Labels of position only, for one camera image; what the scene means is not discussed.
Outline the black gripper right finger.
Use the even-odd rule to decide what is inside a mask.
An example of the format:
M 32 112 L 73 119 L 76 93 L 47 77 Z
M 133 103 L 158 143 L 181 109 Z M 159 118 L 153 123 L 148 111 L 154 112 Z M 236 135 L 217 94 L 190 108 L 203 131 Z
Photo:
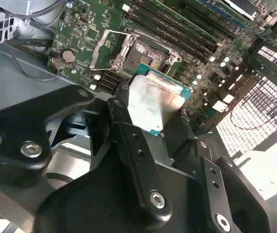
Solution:
M 174 168 L 191 176 L 182 204 L 197 233 L 273 232 L 267 202 L 229 159 L 213 161 L 181 113 L 172 118 L 172 158 Z

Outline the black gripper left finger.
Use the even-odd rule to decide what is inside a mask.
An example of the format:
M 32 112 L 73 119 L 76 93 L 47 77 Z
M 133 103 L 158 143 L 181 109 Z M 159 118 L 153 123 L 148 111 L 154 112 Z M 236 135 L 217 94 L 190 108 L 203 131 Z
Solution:
M 52 130 L 47 125 L 96 103 L 92 93 L 82 96 L 79 92 L 79 86 L 68 85 L 0 110 L 0 182 L 31 185 L 42 176 L 52 159 L 49 140 Z M 110 129 L 110 103 L 125 106 L 117 98 L 104 104 L 105 126 L 101 132 L 107 137 L 99 141 L 103 154 Z

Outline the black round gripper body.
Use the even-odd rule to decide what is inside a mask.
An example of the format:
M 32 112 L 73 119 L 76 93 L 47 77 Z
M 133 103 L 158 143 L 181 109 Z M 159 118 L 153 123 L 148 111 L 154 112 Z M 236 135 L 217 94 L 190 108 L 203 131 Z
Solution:
M 126 107 L 108 105 L 110 129 L 98 167 L 50 194 L 37 233 L 207 233 L 203 188 L 157 164 Z

